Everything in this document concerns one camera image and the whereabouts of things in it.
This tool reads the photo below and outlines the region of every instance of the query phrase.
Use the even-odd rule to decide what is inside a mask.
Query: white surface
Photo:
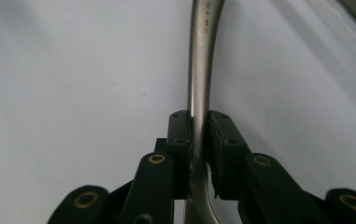
[[[0,0],[0,223],[134,177],[186,108],[190,16],[191,1]],[[253,151],[322,198],[356,189],[356,23],[337,2],[227,0],[213,67],[211,108]],[[215,209],[240,223],[236,203]]]

